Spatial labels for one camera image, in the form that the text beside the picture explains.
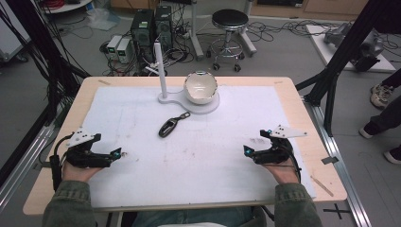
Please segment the aluminium floor rail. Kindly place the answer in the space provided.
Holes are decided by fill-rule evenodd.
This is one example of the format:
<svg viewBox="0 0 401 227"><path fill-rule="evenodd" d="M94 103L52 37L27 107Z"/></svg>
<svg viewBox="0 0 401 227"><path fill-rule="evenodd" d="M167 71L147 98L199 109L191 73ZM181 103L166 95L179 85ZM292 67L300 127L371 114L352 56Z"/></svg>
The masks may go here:
<svg viewBox="0 0 401 227"><path fill-rule="evenodd" d="M71 108L59 106L56 116L49 120L49 106L46 106L35 120L17 148L0 168L0 213L20 186L27 173L40 159L41 153L50 144L54 130L60 127Z"/></svg>
<svg viewBox="0 0 401 227"><path fill-rule="evenodd" d="M331 165L336 169L342 186L346 191L346 201L356 226L372 227L372 224L364 209L361 199L359 198L356 188L348 173L348 169L341 157L339 147L335 139L329 135L329 133L323 126L324 114L322 108L319 106L315 107L312 104L307 103L306 101L304 101L304 104L311 116L312 121L315 124L315 128L317 129L319 136L323 141L325 149L328 152L328 156L332 158Z"/></svg>

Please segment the clear plastic bag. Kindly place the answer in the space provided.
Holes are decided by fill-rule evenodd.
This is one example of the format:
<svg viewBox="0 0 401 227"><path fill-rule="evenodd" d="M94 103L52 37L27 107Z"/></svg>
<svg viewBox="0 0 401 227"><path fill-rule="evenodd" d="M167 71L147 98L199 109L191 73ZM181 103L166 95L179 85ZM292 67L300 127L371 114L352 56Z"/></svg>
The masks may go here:
<svg viewBox="0 0 401 227"><path fill-rule="evenodd" d="M108 31L117 26L120 18L108 9L90 9L87 11L88 27Z"/></svg>

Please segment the round white table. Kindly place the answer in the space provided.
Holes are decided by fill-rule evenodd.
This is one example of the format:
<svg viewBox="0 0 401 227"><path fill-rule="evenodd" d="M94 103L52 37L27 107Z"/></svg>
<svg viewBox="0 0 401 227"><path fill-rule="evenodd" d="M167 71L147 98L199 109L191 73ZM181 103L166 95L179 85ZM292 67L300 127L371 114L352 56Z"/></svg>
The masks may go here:
<svg viewBox="0 0 401 227"><path fill-rule="evenodd" d="M92 9L93 0L41 0L40 7L46 13L62 13L75 9Z"/></svg>

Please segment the person's right hand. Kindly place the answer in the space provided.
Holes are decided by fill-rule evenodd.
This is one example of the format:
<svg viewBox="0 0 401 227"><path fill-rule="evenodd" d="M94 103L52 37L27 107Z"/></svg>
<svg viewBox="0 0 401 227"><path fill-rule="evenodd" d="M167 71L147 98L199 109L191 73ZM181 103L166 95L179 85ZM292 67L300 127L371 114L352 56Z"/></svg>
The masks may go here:
<svg viewBox="0 0 401 227"><path fill-rule="evenodd" d="M273 176L279 184L298 183L299 178L295 172L294 166L289 163L267 164L264 168Z"/></svg>

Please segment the white power supply box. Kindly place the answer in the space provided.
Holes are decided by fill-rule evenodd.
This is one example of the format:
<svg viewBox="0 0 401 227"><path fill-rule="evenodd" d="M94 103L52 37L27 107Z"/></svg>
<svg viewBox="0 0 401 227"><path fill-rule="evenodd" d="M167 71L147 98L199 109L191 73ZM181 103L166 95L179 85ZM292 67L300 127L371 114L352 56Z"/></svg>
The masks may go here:
<svg viewBox="0 0 401 227"><path fill-rule="evenodd" d="M116 49L119 46L121 39L122 39L121 35L114 35L106 46L109 58L111 60L114 60L114 61L118 60L118 54L117 54Z"/></svg>
<svg viewBox="0 0 401 227"><path fill-rule="evenodd" d="M132 57L131 40L129 38L122 38L116 51L121 63L129 63Z"/></svg>

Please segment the person's legs in jeans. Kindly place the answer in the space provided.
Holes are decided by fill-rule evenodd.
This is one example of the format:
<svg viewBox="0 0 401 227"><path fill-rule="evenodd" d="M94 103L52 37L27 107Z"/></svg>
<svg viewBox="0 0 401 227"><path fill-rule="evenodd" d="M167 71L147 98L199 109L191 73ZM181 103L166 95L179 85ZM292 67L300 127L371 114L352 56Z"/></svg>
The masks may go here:
<svg viewBox="0 0 401 227"><path fill-rule="evenodd" d="M249 206L139 212L132 227L266 227L265 215Z"/></svg>

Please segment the black car key with strap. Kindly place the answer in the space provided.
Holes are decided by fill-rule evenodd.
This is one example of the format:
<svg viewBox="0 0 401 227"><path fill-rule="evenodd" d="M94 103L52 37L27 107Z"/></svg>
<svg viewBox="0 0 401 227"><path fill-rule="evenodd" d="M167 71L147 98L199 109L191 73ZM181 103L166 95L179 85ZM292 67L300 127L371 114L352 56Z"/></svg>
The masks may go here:
<svg viewBox="0 0 401 227"><path fill-rule="evenodd" d="M177 117L169 118L164 123L164 125L159 129L158 135L162 138L166 138L174 131L174 129L176 128L176 126L180 120L186 119L190 115L191 115L190 112L186 112L186 113L182 113L181 115L179 115Z"/></svg>

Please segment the person's left hand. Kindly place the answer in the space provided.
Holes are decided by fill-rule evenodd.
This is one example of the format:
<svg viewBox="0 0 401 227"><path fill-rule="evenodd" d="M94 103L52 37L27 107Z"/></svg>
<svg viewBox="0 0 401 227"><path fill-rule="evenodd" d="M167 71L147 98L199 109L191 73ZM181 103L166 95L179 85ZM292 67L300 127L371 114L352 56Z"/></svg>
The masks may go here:
<svg viewBox="0 0 401 227"><path fill-rule="evenodd" d="M64 181L77 181L88 183L89 180L101 170L100 167L80 168L65 162L62 168L62 179Z"/></svg>

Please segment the white table mat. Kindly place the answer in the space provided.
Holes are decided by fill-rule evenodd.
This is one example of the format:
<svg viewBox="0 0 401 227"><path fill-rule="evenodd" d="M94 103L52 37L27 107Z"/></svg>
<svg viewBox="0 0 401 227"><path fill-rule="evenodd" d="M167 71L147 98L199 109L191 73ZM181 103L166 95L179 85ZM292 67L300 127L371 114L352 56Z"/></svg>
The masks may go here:
<svg viewBox="0 0 401 227"><path fill-rule="evenodd" d="M274 199L276 181L244 154L270 147L262 130L288 122L272 86L221 86L219 106L179 121L167 137L158 131L183 113L162 104L157 87L101 87L83 127L98 133L98 153L122 150L122 158L90 181L96 209L148 209Z"/></svg>

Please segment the white floor board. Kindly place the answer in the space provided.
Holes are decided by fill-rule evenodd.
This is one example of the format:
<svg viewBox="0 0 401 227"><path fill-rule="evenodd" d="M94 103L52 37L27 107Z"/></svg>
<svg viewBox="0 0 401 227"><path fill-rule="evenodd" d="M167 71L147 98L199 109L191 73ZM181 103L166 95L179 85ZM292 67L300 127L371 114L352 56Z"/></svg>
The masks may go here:
<svg viewBox="0 0 401 227"><path fill-rule="evenodd" d="M320 54L323 63L327 65L337 50L334 45L326 44L323 41L324 34L328 28L324 26L307 25L306 30L311 34L311 40ZM392 73L395 71L395 68L383 55L378 55L377 58L379 59L379 62L374 64L369 69L369 72Z"/></svg>

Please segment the grey machine on board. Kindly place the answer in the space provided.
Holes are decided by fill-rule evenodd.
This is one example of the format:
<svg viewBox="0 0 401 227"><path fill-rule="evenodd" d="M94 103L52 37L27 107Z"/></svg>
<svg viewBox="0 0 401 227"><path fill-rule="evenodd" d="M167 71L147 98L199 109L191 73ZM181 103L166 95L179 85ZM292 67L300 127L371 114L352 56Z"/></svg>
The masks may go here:
<svg viewBox="0 0 401 227"><path fill-rule="evenodd" d="M328 30L324 34L323 41L326 44L333 44L338 48L351 27L351 23L343 23L336 29ZM383 50L383 40L379 37L378 32L373 28L364 41L359 45L357 53L351 57L350 62L358 72L366 72L376 63L380 62L380 59L377 56L380 55Z"/></svg>

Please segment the black round stool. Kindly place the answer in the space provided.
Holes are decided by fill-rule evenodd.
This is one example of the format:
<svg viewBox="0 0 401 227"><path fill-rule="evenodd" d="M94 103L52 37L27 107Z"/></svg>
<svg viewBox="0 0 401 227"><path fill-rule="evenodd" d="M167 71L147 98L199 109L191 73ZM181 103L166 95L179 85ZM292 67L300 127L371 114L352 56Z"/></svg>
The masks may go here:
<svg viewBox="0 0 401 227"><path fill-rule="evenodd" d="M214 57L213 69L218 70L219 58L235 59L234 70L239 72L239 61L245 58L242 45L232 39L232 35L244 28L249 22L248 16L236 9L221 9L212 15L212 24L225 31L223 38L214 40L206 50L206 57Z"/></svg>

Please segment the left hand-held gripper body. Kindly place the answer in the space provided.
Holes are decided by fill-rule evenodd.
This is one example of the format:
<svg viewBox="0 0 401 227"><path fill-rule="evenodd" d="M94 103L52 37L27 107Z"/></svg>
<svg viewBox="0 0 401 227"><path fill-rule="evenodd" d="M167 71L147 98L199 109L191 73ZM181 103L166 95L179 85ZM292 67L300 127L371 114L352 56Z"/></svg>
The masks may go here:
<svg viewBox="0 0 401 227"><path fill-rule="evenodd" d="M71 165L80 168L110 167L113 162L110 154L94 153L91 151L92 146L90 146L89 141L95 134L88 132L83 127L79 127L66 143L65 160Z"/></svg>

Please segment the black metal frame strut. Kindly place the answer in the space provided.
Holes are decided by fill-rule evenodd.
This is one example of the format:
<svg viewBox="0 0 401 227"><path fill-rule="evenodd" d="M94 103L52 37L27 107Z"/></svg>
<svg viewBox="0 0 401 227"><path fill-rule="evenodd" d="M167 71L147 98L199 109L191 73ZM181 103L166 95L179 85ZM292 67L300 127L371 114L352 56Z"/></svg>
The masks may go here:
<svg viewBox="0 0 401 227"><path fill-rule="evenodd" d="M396 4L401 4L401 0L369 0L324 69L316 76L295 86L296 90L300 91L312 85L312 90L304 96L304 99L314 107L319 107L322 98L326 96L323 128L330 137L333 136L332 118L338 78L368 33L378 24L380 18L392 11L392 7Z"/></svg>
<svg viewBox="0 0 401 227"><path fill-rule="evenodd" d="M12 24L0 3L0 18L34 60L40 74L47 81L46 121L57 117L59 106L70 107L81 83L90 74L69 61L70 53L62 43L55 24L47 24L33 0L5 0L10 10L27 33L30 41Z"/></svg>

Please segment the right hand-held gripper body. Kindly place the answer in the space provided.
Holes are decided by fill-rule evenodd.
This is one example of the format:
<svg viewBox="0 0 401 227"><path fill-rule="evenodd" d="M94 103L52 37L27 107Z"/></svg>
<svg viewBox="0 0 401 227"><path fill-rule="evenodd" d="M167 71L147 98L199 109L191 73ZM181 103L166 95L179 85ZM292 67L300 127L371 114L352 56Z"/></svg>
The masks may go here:
<svg viewBox="0 0 401 227"><path fill-rule="evenodd" d="M308 136L306 131L293 129L279 125L271 130L271 147L264 150L256 150L252 159L258 165L280 164L293 154L293 146L290 138Z"/></svg>

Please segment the wooden table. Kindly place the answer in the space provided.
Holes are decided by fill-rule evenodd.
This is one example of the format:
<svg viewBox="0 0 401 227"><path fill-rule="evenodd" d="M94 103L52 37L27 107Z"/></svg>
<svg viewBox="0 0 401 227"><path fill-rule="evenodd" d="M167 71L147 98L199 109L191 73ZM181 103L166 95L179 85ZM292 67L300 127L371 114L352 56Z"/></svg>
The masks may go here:
<svg viewBox="0 0 401 227"><path fill-rule="evenodd" d="M102 79L111 83L110 86L99 83ZM283 81L282 84L274 84L275 81ZM306 110L304 100L300 97L295 89L291 79L285 77L220 77L218 78L218 88L221 86L272 86L277 92L282 103L282 108L288 120L285 126L306 131L308 136L294 138L291 141L294 147L294 153L298 163L302 169L302 183L307 188L308 193L316 202L327 201L343 201L347 194L344 190L340 178L331 165L324 165L323 158L328 157L327 151L321 141L320 136L312 123L311 117ZM62 155L67 151L66 143L70 139L70 133L76 131L79 127L83 127L84 119L89 112L92 102L95 98L96 91L101 87L157 87L161 90L160 80L156 77L96 77L83 81L78 95L61 126L61 130L55 144L52 148L53 152ZM330 197L322 190L311 178L315 177L321 181L330 191L334 193L334 197ZM152 206L148 209L96 209L98 212L109 211L130 211L130 210L158 210L158 209L180 209L180 208L212 208L222 206L236 205L259 205L271 204L263 201L253 201L251 203L218 203L203 204L201 206L179 206L179 207L163 207Z"/></svg>

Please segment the white stand with pole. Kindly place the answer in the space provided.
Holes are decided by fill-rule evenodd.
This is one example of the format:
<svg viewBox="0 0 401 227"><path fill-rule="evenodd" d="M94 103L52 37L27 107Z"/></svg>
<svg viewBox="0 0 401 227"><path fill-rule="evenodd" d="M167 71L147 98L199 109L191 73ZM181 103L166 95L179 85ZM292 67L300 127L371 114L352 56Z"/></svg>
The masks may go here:
<svg viewBox="0 0 401 227"><path fill-rule="evenodd" d="M219 106L219 94L218 90L210 103L204 105L197 105L190 102L183 91L171 93L167 90L166 85L166 74L163 62L163 54L161 44L159 42L154 43L154 51L157 62L156 74L159 76L162 93L158 95L158 100L162 104L175 103L182 106L185 110L192 114L209 114L216 110Z"/></svg>

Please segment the grey desk leg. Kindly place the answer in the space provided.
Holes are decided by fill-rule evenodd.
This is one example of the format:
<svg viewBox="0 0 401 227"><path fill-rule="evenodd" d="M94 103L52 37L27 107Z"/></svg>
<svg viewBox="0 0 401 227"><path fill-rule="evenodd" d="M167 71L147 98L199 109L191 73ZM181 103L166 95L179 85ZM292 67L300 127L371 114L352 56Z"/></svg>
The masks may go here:
<svg viewBox="0 0 401 227"><path fill-rule="evenodd" d="M243 9L243 12L247 16L251 15L252 6L253 6L253 0L245 0L245 6ZM249 56L252 57L257 52L257 50L256 50L255 46L253 45L253 42L249 38L247 31L248 31L248 29L246 27L242 28L241 31L239 32L239 36L240 36L241 41L245 44L245 47L249 53Z"/></svg>

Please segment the white cracked-edge bowl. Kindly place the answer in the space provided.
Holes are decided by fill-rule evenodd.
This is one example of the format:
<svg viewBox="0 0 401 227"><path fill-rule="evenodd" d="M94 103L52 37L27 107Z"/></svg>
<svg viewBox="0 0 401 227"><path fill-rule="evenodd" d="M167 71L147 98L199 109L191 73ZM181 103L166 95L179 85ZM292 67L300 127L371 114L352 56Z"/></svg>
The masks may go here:
<svg viewBox="0 0 401 227"><path fill-rule="evenodd" d="M203 71L189 74L184 81L183 91L186 98L197 105L210 103L218 89L215 77Z"/></svg>

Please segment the black computer tower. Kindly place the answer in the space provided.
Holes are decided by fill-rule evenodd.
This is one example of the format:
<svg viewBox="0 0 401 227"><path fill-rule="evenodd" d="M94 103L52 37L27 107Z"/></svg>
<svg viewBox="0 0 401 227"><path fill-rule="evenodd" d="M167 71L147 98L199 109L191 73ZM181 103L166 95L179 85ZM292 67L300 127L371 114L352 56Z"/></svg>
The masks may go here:
<svg viewBox="0 0 401 227"><path fill-rule="evenodd" d="M155 25L157 40L164 52L172 47L172 8L171 6L159 6L155 11Z"/></svg>
<svg viewBox="0 0 401 227"><path fill-rule="evenodd" d="M154 26L154 11L152 9L136 11L131 24L131 36L140 61L153 61Z"/></svg>

